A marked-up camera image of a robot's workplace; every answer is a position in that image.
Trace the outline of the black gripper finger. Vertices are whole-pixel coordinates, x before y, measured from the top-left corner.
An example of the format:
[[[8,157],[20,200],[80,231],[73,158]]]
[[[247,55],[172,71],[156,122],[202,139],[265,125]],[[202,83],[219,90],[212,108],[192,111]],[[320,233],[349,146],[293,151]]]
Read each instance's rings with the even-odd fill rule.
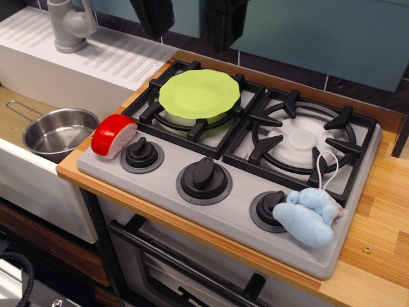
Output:
[[[206,18],[215,54],[226,52],[242,35],[248,1],[208,0]]]
[[[149,37],[158,40],[175,23],[171,0],[130,0],[139,22]]]

